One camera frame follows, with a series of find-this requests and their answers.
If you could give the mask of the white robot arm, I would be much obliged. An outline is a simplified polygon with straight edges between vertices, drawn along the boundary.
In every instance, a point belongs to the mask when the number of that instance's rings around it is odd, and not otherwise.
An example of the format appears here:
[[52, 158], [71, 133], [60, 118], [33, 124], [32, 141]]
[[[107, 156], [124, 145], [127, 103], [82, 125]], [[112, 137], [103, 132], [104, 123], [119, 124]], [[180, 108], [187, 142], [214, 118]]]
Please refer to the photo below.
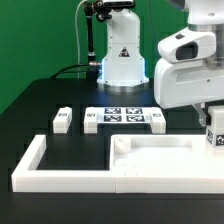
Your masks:
[[[161, 40], [154, 97], [162, 108], [191, 105], [209, 123], [202, 105], [224, 99], [224, 0], [169, 0], [188, 12], [188, 26]], [[99, 87], [128, 92], [149, 82], [140, 54], [140, 20], [134, 0], [100, 0], [107, 21], [108, 50]]]

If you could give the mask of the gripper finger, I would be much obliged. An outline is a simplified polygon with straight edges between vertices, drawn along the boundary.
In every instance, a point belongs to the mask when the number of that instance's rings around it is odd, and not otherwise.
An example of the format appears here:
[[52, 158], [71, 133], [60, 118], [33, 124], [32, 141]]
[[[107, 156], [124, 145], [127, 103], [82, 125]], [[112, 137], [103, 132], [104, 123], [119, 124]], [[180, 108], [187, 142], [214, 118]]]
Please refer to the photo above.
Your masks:
[[200, 104], [194, 104], [193, 107], [196, 110], [196, 112], [198, 113], [199, 124], [202, 127], [205, 127], [206, 126], [206, 118], [207, 118], [207, 116], [206, 116], [205, 112], [203, 111], [202, 106]]

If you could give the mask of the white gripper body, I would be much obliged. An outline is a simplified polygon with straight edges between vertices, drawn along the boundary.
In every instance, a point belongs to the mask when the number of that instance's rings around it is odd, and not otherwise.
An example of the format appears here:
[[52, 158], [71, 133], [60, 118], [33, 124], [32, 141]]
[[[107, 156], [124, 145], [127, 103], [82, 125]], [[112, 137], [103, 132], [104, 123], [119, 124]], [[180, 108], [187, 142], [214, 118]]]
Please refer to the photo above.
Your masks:
[[224, 42], [215, 32], [188, 28], [158, 44], [154, 96], [162, 108], [224, 99]]

